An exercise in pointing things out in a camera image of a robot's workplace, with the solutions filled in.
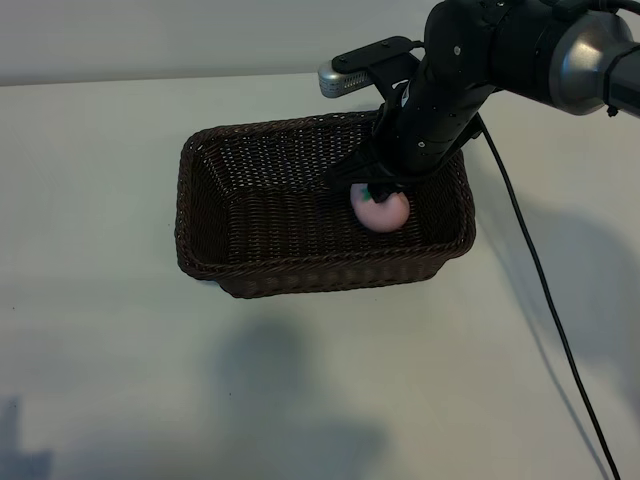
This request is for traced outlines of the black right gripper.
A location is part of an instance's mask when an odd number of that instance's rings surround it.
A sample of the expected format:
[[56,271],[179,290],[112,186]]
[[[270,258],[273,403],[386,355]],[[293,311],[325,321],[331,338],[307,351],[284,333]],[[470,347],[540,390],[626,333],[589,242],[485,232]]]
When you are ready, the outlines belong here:
[[495,91],[486,82],[414,74],[379,88],[384,98],[369,139],[369,152],[357,149],[327,169],[327,187],[343,191],[369,184],[374,201],[405,191],[397,183],[418,183],[448,161],[466,141],[466,131]]

